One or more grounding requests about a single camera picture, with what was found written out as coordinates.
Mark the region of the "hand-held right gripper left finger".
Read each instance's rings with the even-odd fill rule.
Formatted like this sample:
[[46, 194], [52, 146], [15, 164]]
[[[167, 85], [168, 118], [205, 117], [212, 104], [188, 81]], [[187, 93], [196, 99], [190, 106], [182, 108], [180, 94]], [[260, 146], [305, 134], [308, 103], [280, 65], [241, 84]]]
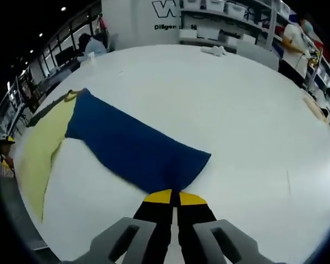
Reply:
[[132, 218], [123, 217], [94, 237], [89, 250], [63, 263], [164, 263], [171, 242], [172, 191], [146, 196]]

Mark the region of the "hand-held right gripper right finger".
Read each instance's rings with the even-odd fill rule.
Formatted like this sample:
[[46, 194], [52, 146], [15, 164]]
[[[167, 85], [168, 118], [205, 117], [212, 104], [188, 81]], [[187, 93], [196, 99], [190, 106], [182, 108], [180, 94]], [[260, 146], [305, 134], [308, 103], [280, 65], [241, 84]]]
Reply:
[[178, 193], [179, 245], [185, 263], [273, 263], [256, 240], [225, 219], [217, 219], [207, 202]]

